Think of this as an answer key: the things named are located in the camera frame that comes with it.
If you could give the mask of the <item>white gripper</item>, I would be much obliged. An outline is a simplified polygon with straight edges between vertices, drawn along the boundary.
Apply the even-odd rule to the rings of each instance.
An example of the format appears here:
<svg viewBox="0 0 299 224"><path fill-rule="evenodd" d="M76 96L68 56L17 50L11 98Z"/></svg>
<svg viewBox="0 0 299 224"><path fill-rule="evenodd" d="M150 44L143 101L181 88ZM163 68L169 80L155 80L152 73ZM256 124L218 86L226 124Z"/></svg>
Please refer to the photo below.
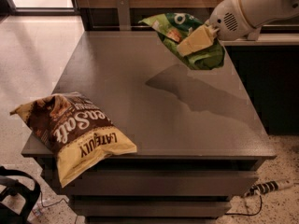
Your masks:
<svg viewBox="0 0 299 224"><path fill-rule="evenodd" d="M210 25L202 25L195 30L181 32L182 38L177 45L180 56L185 57L213 45L215 38L233 41L249 33L240 0L223 0L208 20Z"/></svg>

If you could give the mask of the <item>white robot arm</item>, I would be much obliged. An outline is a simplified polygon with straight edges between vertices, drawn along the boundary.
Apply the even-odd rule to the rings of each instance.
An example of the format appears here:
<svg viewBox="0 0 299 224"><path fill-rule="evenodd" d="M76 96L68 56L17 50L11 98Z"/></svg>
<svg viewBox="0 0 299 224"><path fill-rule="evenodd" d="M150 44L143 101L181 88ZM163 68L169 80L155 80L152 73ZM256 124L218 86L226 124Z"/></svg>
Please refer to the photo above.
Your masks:
<svg viewBox="0 0 299 224"><path fill-rule="evenodd" d="M211 47L216 38L233 41L249 35L263 25L299 14L299 0L223 0L201 25L177 46L185 57Z"/></svg>

